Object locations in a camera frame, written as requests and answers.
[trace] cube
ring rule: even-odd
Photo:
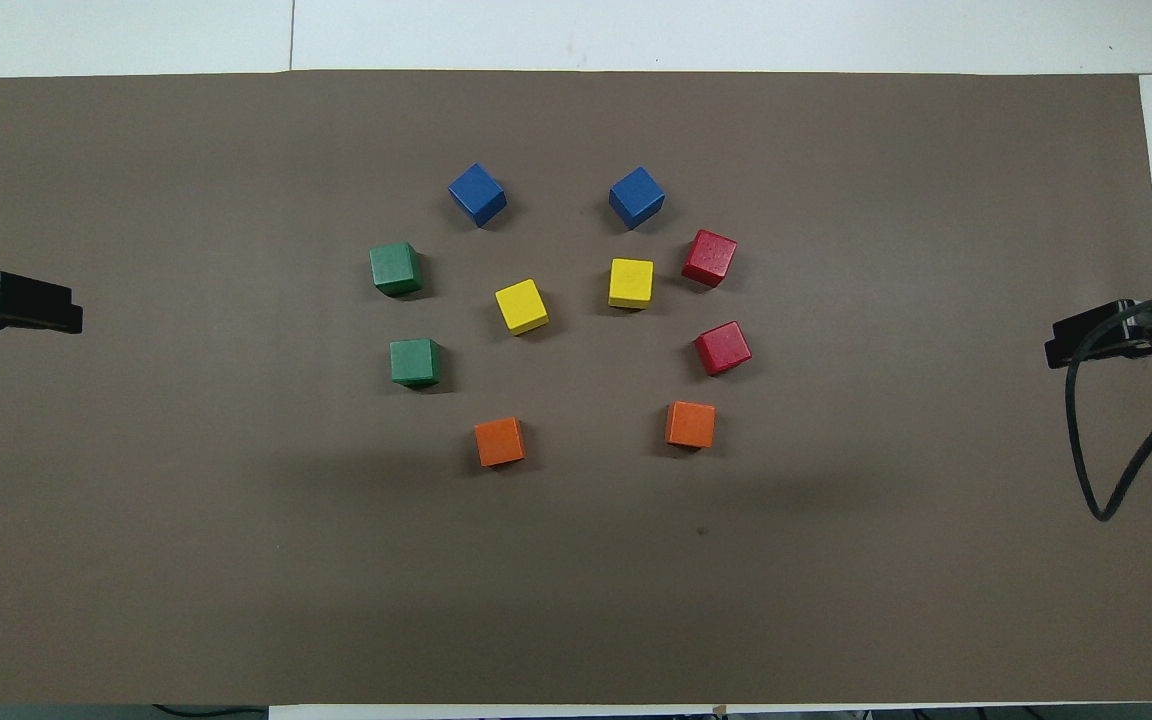
[[[652,260],[612,260],[612,283],[607,304],[643,310],[652,302]]]
[[[664,422],[664,440],[682,447],[712,447],[717,416],[718,410],[713,406],[684,400],[672,402]]]
[[[500,306],[503,325],[513,334],[535,331],[550,321],[550,314],[545,313],[545,304],[540,301],[540,290],[531,278],[498,290],[497,304]]]
[[[389,379],[407,387],[426,387],[444,379],[438,343],[429,338],[389,342]]]
[[[626,228],[634,229],[657,214],[664,205],[664,190],[644,168],[635,168],[613,184],[607,202],[611,202],[612,210],[616,210]]]
[[[376,289],[391,297],[417,291],[424,286],[420,279],[420,259],[411,243],[372,247],[371,282]]]
[[[454,179],[447,190],[480,228],[506,205],[505,189],[477,162],[461,173],[461,177]]]
[[[740,325],[736,323],[718,325],[712,331],[700,333],[695,346],[700,355],[700,364],[711,376],[732,370],[753,357],[749,351],[749,344],[745,343],[745,333],[740,332]]]
[[[522,427],[517,418],[502,418],[473,425],[473,440],[479,446],[479,462],[484,468],[523,460]]]
[[[732,265],[735,252],[735,240],[705,229],[696,232],[691,250],[687,251],[687,260],[682,264],[682,276],[708,287],[718,287],[727,278],[727,268]]]

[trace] blue cube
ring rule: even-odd
[[[505,209],[505,189],[477,162],[454,179],[447,190],[480,228]]]
[[[660,185],[645,169],[635,168],[632,173],[613,184],[607,202],[611,202],[612,210],[616,210],[626,228],[634,229],[639,227],[643,220],[657,214],[664,205],[664,190],[660,190]]]

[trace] white table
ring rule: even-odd
[[[1152,0],[0,0],[0,77],[324,68],[1131,73],[1152,172]],[[289,706],[273,717],[703,714],[728,698],[713,700]]]

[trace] black cable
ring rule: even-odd
[[[1149,311],[1152,311],[1152,300],[1129,306],[1127,310],[1111,316],[1105,323],[1096,325],[1092,332],[1089,332],[1087,336],[1083,338],[1083,342],[1079,342],[1078,348],[1074,350],[1074,356],[1069,361],[1069,370],[1064,373],[1064,423],[1069,427],[1069,448],[1074,455],[1074,471],[1078,475],[1078,484],[1083,488],[1083,500],[1087,501],[1087,509],[1092,511],[1094,518],[1100,520],[1102,523],[1112,518],[1115,511],[1119,510],[1119,506],[1123,503],[1126,492],[1132,486],[1140,467],[1144,465],[1144,461],[1149,460],[1149,454],[1152,452],[1152,429],[1149,431],[1146,438],[1144,438],[1140,447],[1132,455],[1132,460],[1128,462],[1128,467],[1123,469],[1123,475],[1121,475],[1116,486],[1114,486],[1114,492],[1111,493],[1111,500],[1105,503],[1105,507],[1101,507],[1100,502],[1096,500],[1092,482],[1087,478],[1087,464],[1083,460],[1083,442],[1078,438],[1078,410],[1075,409],[1074,403],[1074,388],[1078,381],[1078,365],[1087,358],[1092,353],[1092,346],[1097,341],[1100,341],[1105,336],[1105,333],[1111,332],[1112,328],[1117,327],[1121,323],[1137,314],[1149,313]]]
[[[168,715],[175,717],[225,717],[225,715],[245,715],[248,712],[255,712],[255,714],[265,717],[270,713],[268,707],[222,707],[220,710],[204,710],[198,712],[191,712],[188,710],[177,710],[174,707],[168,707],[165,705],[154,705],[157,710],[166,712]]]

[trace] brown board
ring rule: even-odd
[[[626,232],[636,165],[668,200]],[[740,242],[713,291],[699,228]],[[417,297],[371,287],[396,241]],[[0,333],[0,702],[1152,700],[1152,460],[1093,521],[1043,361],[1152,296],[1135,77],[0,79],[0,270],[88,310]],[[401,338],[440,386],[389,382]],[[1106,492],[1152,361],[1083,379]],[[508,415],[529,456],[483,469]]]

